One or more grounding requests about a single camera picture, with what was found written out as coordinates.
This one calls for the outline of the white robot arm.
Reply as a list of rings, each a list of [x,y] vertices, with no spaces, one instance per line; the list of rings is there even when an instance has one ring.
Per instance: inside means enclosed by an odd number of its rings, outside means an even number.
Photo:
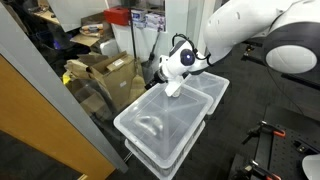
[[[200,53],[184,34],[172,36],[172,48],[160,57],[158,70],[145,88],[165,86],[174,95],[183,75],[195,75],[224,59],[239,43],[263,37],[262,59],[275,71],[301,74],[319,66],[320,0],[228,0],[206,21],[208,53]]]

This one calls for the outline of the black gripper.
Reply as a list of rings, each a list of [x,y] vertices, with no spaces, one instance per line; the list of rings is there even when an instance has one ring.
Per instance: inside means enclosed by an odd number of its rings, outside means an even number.
[[[161,69],[159,69],[154,73],[154,77],[150,81],[150,83],[145,85],[145,89],[149,90],[151,87],[153,87],[157,83],[162,84],[162,83],[166,83],[166,82],[167,82],[167,77],[164,75],[163,71]]]

